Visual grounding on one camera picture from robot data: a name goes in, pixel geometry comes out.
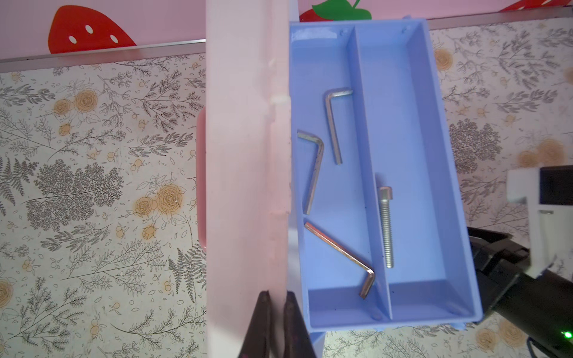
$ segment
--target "hex key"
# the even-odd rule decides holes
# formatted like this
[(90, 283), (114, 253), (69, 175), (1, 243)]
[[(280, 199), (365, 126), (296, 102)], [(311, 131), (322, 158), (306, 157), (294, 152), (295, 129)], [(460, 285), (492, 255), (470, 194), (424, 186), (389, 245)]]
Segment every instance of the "hex key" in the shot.
[(340, 154), (340, 146), (338, 145), (338, 136), (336, 135), (336, 127), (334, 125), (334, 117), (332, 116), (331, 100), (334, 97), (348, 96), (352, 94), (352, 88), (337, 88), (331, 89), (326, 93), (326, 114), (328, 116), (328, 128), (330, 128), (330, 137), (332, 139), (332, 149), (334, 149), (334, 158), (336, 164), (342, 164), (342, 156)]
[(360, 297), (362, 297), (362, 299), (365, 300), (366, 296), (368, 295), (368, 292), (370, 291), (370, 287), (372, 287), (372, 285), (374, 284), (374, 279), (376, 279), (376, 274), (374, 274), (374, 270), (372, 270), (368, 265), (366, 265), (364, 262), (362, 262), (362, 260), (360, 260), (359, 258), (352, 255), (348, 250), (346, 250), (344, 247), (340, 246), (338, 243), (336, 243), (330, 237), (326, 236), (319, 229), (315, 228), (313, 224), (311, 224), (307, 221), (304, 224), (304, 227), (306, 227), (308, 229), (308, 231), (312, 232), (314, 235), (318, 236), (322, 241), (324, 241), (327, 244), (329, 244), (330, 246), (334, 247), (336, 249), (336, 251), (340, 252), (341, 254), (343, 254), (344, 256), (349, 258), (350, 261), (352, 261), (355, 264), (357, 264), (358, 266), (362, 267), (362, 269), (364, 269), (364, 271), (366, 271), (366, 273), (368, 273), (368, 277), (366, 277), (366, 281), (364, 282), (364, 285), (362, 286), (362, 290), (360, 291)]
[(316, 154), (315, 167), (312, 170), (311, 186), (310, 189), (308, 190), (307, 202), (304, 205), (304, 214), (310, 215), (312, 201), (315, 198), (316, 183), (319, 180), (320, 164), (322, 163), (322, 157), (324, 154), (324, 143), (321, 138), (313, 136), (312, 134), (308, 134), (301, 131), (298, 131), (296, 134), (299, 138), (309, 140), (313, 143), (316, 143), (316, 145), (319, 146), (319, 151)]

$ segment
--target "pink panel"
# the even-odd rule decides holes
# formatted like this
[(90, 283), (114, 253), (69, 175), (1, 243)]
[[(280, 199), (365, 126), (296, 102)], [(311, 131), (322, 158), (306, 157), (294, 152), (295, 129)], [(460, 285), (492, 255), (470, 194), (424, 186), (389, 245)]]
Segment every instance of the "pink panel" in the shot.
[[(325, 0), (299, 0), (299, 14)], [(496, 13), (517, 0), (360, 0), (357, 8), (366, 9), (372, 19), (403, 18), (406, 15), (418, 18), (438, 18), (470, 14)]]
[(52, 19), (63, 5), (85, 6), (105, 14), (138, 45), (205, 38), (205, 0), (3, 0), (0, 58), (49, 54)]

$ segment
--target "screw thread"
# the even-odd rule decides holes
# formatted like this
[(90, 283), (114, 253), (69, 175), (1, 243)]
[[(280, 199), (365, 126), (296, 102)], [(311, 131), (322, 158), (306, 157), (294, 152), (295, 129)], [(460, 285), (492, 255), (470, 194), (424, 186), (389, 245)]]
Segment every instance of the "screw thread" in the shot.
[(382, 239), (384, 240), (384, 260), (386, 267), (394, 267), (394, 255), (392, 250), (392, 227), (390, 226), (390, 203), (388, 200), (380, 200), (380, 220), (382, 221)]

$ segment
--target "green strawberry leaf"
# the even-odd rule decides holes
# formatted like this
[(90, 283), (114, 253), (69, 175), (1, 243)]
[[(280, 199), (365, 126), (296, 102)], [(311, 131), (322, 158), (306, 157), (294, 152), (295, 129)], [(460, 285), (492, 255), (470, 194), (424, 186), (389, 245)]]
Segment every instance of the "green strawberry leaf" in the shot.
[(365, 9), (356, 9), (347, 0), (326, 0), (313, 5), (315, 13), (327, 20), (371, 20), (372, 14)]

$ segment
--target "bolt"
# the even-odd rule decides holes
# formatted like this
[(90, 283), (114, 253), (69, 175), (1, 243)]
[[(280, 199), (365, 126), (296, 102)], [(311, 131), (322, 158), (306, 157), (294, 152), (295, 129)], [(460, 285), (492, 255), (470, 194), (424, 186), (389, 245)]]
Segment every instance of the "bolt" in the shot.
[(380, 221), (382, 222), (382, 239), (384, 241), (384, 260), (386, 267), (394, 267), (392, 250), (392, 227), (390, 225), (390, 200), (392, 200), (391, 187), (378, 188), (378, 202), (380, 204)]

